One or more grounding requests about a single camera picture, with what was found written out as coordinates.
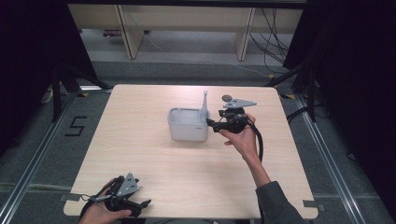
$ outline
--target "sleeve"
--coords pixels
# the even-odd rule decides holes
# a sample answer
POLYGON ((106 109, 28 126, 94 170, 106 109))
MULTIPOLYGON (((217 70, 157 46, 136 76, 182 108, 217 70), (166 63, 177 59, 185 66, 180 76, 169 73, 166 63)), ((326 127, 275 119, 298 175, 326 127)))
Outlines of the sleeve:
POLYGON ((266 224, 304 223, 297 209, 288 202, 282 188, 274 181, 256 189, 266 224))

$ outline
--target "black tripod leg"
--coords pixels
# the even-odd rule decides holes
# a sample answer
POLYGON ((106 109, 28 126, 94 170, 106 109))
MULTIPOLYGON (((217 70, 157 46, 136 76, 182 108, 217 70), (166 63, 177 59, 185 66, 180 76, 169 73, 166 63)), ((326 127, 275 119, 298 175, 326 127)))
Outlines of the black tripod leg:
POLYGON ((52 78, 52 94, 53 94, 53 117, 52 122, 55 121, 62 112, 61 103, 61 88, 59 86, 59 67, 55 66, 51 78, 52 78))
POLYGON ((79 77, 82 77, 82 78, 90 81, 92 84, 95 84, 95 85, 99 86, 102 89, 110 90, 110 89, 113 88, 112 86, 107 85, 105 82, 102 82, 102 81, 100 81, 99 79, 97 79, 95 77, 88 76, 87 74, 81 72, 76 67, 70 66, 70 65, 65 64, 65 63, 63 64, 63 67, 65 69, 69 70, 70 72, 72 72, 73 74, 76 74, 79 77))
POLYGON ((312 122, 315 120, 315 73, 314 71, 309 72, 309 84, 308 84, 308 115, 312 122))
POLYGON ((287 73, 283 74, 282 76, 276 78, 275 80, 270 81, 269 83, 265 84, 264 87, 274 87, 274 86, 276 86, 277 84, 279 84, 279 83, 289 79, 290 77, 296 75, 297 73, 299 73, 299 71, 300 71, 300 69, 302 67, 303 66, 301 64, 296 66, 295 68, 289 70, 289 72, 287 72, 287 73))

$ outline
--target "white plastic container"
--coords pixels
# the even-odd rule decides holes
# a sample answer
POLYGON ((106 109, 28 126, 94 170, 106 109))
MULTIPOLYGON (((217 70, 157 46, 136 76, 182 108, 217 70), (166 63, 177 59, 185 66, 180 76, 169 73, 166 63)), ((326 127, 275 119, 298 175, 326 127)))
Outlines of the white plastic container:
POLYGON ((201 109, 171 108, 168 123, 174 140, 204 142, 207 139, 208 126, 201 117, 201 109))

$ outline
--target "hand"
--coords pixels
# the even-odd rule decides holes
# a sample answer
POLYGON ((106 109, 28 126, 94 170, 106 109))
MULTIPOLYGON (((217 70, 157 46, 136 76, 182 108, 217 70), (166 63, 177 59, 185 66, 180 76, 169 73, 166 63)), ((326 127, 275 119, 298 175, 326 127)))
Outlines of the hand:
MULTIPOLYGON (((247 114, 248 122, 254 124, 256 119, 247 114)), ((225 142, 224 145, 233 145, 236 150, 242 155, 242 158, 246 161, 254 157, 258 158, 257 147, 256 147, 256 134, 249 125, 241 133, 231 133, 228 130, 219 130, 219 133, 224 137, 228 138, 229 141, 225 142)))
MULTIPOLYGON (((108 189, 105 190, 100 196, 106 196, 108 189)), ((105 202, 94 203, 85 212, 82 219, 78 224, 108 224, 117 219, 130 216, 131 210, 120 210, 117 212, 108 211, 105 202)))

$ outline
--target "wooden table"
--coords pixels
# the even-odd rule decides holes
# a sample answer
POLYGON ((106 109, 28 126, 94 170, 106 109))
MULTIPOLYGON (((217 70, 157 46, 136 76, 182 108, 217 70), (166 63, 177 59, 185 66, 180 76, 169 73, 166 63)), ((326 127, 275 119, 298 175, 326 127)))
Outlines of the wooden table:
MULTIPOLYGON (((72 193, 96 194, 111 178, 135 178, 133 202, 151 199, 140 217, 259 218, 255 184, 248 166, 226 139, 209 129, 205 142, 171 138, 167 113, 172 107, 201 108, 207 90, 211 118, 219 120, 221 96, 257 102, 246 107, 256 118, 264 142, 263 164, 304 218, 315 218, 300 157, 277 92, 273 88, 118 85, 114 88, 79 170, 72 193)), ((64 212, 78 216, 80 202, 64 212)))

